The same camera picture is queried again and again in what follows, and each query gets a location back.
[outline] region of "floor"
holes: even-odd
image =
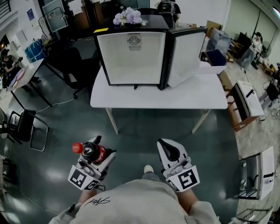
[[[240,66],[237,63],[228,63],[225,71],[232,84],[236,83],[237,80],[249,80],[257,90],[258,96],[261,96],[264,93],[264,88],[268,85],[267,81],[269,80],[269,76],[264,74],[261,65],[259,65],[258,70],[250,65],[245,74],[241,71]],[[279,103],[275,105],[275,109],[278,110],[279,107]],[[276,116],[276,110],[270,108],[264,113],[265,115],[262,119],[266,119],[265,121],[260,124],[258,124],[257,121],[254,121],[252,124],[235,133],[239,157],[245,158],[273,146],[274,164],[276,166],[277,160],[280,157],[280,120]],[[255,200],[239,200],[238,212],[252,207],[259,209],[274,207],[274,209],[277,210],[280,206],[279,192],[280,178],[278,176],[274,181],[273,191],[269,196],[261,202]]]
[[[74,43],[74,46],[80,50],[83,58],[90,57],[95,49],[93,42],[85,39],[81,42]],[[89,43],[91,47],[87,50],[85,45]],[[251,69],[248,77],[258,94],[261,94],[266,77],[262,73],[256,75]],[[236,64],[229,64],[227,73],[232,81],[246,80]],[[74,90],[46,68],[40,68],[38,75],[42,82],[37,86],[52,104],[72,99]],[[16,95],[28,109],[39,111],[47,107],[34,92],[26,93],[19,89]],[[1,101],[5,96],[0,93],[0,97]],[[8,114],[12,110],[22,111],[13,98],[7,110]],[[38,116],[50,126],[44,152],[31,150],[29,143],[19,145],[8,141],[0,149],[0,153],[6,154],[17,166],[18,185],[7,186],[8,194],[3,203],[9,222],[32,224],[44,220],[47,223],[55,216],[50,211],[41,210],[26,199],[22,192],[42,208],[55,212],[61,212],[75,203],[81,192],[67,181],[71,166],[76,164],[78,158],[72,153],[71,146],[73,142],[85,142],[96,135],[102,136],[102,145],[118,151],[104,181],[106,189],[140,178],[145,164],[151,164],[155,173],[160,174],[156,140],[163,137],[185,146],[192,163],[197,166],[201,181],[193,190],[200,200],[212,203],[222,223],[227,223],[235,216],[237,208],[262,208],[267,199],[257,203],[235,198],[240,180],[238,159],[267,149],[269,145],[273,145],[275,153],[279,153],[278,121],[268,118],[259,125],[254,122],[234,133],[227,110],[212,110],[192,135],[191,130],[202,113],[201,110],[114,109],[113,115],[119,128],[119,135],[116,135],[105,110],[89,105],[86,90],[78,95],[77,100],[39,112]],[[276,204],[278,192],[279,179],[275,181],[274,191],[266,207]]]

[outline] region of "table leg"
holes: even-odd
[[[205,110],[205,113],[201,116],[200,120],[198,121],[198,123],[193,128],[193,130],[192,130],[193,134],[196,132],[196,130],[199,128],[199,126],[202,124],[202,122],[205,120],[205,118],[207,117],[207,115],[209,114],[210,111],[211,111],[211,109]]]
[[[25,110],[25,108],[23,107],[23,105],[21,104],[21,102],[18,100],[18,98],[16,97],[16,95],[14,94],[13,91],[11,91],[11,94],[12,94],[13,97],[16,99],[16,101],[18,102],[18,104]]]
[[[113,115],[112,115],[112,108],[106,108],[106,112],[107,112],[107,114],[108,114],[108,116],[109,116],[109,118],[110,118],[110,121],[111,121],[111,123],[112,123],[114,129],[115,129],[116,134],[118,134],[118,133],[119,133],[119,130],[118,130],[118,127],[117,127],[117,125],[116,125],[116,123],[115,123],[115,120],[114,120],[114,118],[113,118]]]
[[[43,96],[42,93],[40,93],[40,91],[33,85],[32,82],[29,82],[29,85],[31,85],[31,87],[35,90],[35,92],[36,92],[50,107],[52,107],[52,105],[50,104],[50,102],[47,101],[47,99]]]
[[[50,65],[47,64],[47,62],[44,62],[44,65],[52,72],[54,73],[58,78],[64,81],[64,79],[54,70]]]

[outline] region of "fluorescent light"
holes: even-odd
[[[280,18],[280,12],[273,6],[274,11],[276,12],[277,16]]]

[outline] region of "yellow label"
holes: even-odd
[[[102,32],[102,31],[107,31],[108,29],[109,29],[109,28],[104,28],[104,29],[95,30],[94,33]]]

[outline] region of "white paper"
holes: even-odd
[[[68,3],[69,5],[69,8],[71,11],[73,11],[73,14],[76,15],[76,14],[79,14],[79,13],[82,13],[83,10],[82,10],[82,1],[81,0],[74,0],[74,1],[71,1]]]

